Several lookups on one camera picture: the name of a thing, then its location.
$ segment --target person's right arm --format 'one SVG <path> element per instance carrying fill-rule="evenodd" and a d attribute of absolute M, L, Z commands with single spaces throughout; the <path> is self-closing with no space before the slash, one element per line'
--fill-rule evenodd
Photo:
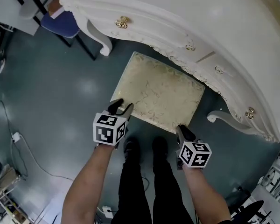
<path fill-rule="evenodd" d="M 202 171 L 185 165 L 183 170 L 201 223 L 218 224 L 222 221 L 231 221 L 226 201 L 207 183 Z"/>

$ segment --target person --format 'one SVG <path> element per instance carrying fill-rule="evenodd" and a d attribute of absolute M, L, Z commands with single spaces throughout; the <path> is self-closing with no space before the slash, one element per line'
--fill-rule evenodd
<path fill-rule="evenodd" d="M 114 146 L 100 144 L 70 187 L 63 204 L 62 224 L 92 224 Z M 155 224 L 192 224 L 182 193 L 167 162 L 168 145 L 158 137 L 152 143 Z M 151 224 L 150 210 L 140 173 L 140 146 L 136 138 L 124 143 L 125 163 L 120 177 L 118 211 L 112 224 Z M 229 224 L 231 216 L 223 197 L 206 181 L 199 168 L 183 165 L 193 204 L 202 224 Z"/>

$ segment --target green floor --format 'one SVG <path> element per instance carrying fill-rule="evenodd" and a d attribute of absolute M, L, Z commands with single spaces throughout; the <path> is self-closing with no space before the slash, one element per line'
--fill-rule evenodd
<path fill-rule="evenodd" d="M 98 53 L 100 45 L 82 37 L 90 49 Z M 6 105 L 13 132 L 24 135 L 38 162 L 55 175 L 75 178 L 90 157 L 95 146 L 92 141 L 94 115 L 108 105 L 134 51 L 178 68 L 147 45 L 120 40 L 113 40 L 113 45 L 108 57 L 99 54 L 93 62 L 77 42 L 67 48 L 42 28 L 35 36 L 16 32 L 11 40 L 6 67 L 0 74 L 0 99 Z M 224 101 L 206 87 L 190 129 L 211 146 L 213 154 L 204 173 L 210 184 L 228 198 L 238 185 L 250 190 L 255 187 L 280 151 L 280 145 L 242 134 L 220 120 L 210 123 L 206 115 L 220 108 L 226 110 Z M 168 159 L 182 190 L 184 205 L 193 217 L 193 205 L 183 172 L 175 168 L 175 136 L 134 117 L 128 128 L 129 134 L 137 136 L 141 144 L 142 174 L 151 183 L 146 192 L 150 208 L 154 201 L 151 142 L 155 136 L 162 135 L 172 144 L 169 145 Z M 11 164 L 9 137 L 0 104 L 0 161 Z M 17 145 L 28 168 L 28 178 L 18 183 L 14 197 L 32 218 L 50 203 L 45 219 L 51 223 L 50 218 L 61 210 L 70 181 L 43 173 L 24 144 L 20 141 Z M 25 172 L 19 155 L 16 151 L 14 153 L 19 170 Z M 121 145 L 112 155 L 100 207 L 108 205 L 117 209 L 123 161 Z"/>

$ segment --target white cube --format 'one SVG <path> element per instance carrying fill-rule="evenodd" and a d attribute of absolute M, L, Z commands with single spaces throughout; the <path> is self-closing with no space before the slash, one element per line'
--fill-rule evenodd
<path fill-rule="evenodd" d="M 115 146 L 126 134 L 127 119 L 97 113 L 93 121 L 93 140 Z"/>
<path fill-rule="evenodd" d="M 189 168 L 204 168 L 211 156 L 211 149 L 205 143 L 193 143 L 185 141 L 182 145 L 179 157 Z"/>

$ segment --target shoe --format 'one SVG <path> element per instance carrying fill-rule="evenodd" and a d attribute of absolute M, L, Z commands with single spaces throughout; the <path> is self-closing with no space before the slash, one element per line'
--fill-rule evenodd
<path fill-rule="evenodd" d="M 123 147 L 126 161 L 140 162 L 140 145 L 135 137 L 127 138 Z"/>
<path fill-rule="evenodd" d="M 156 137 L 153 141 L 154 159 L 167 159 L 168 144 L 165 138 Z"/>

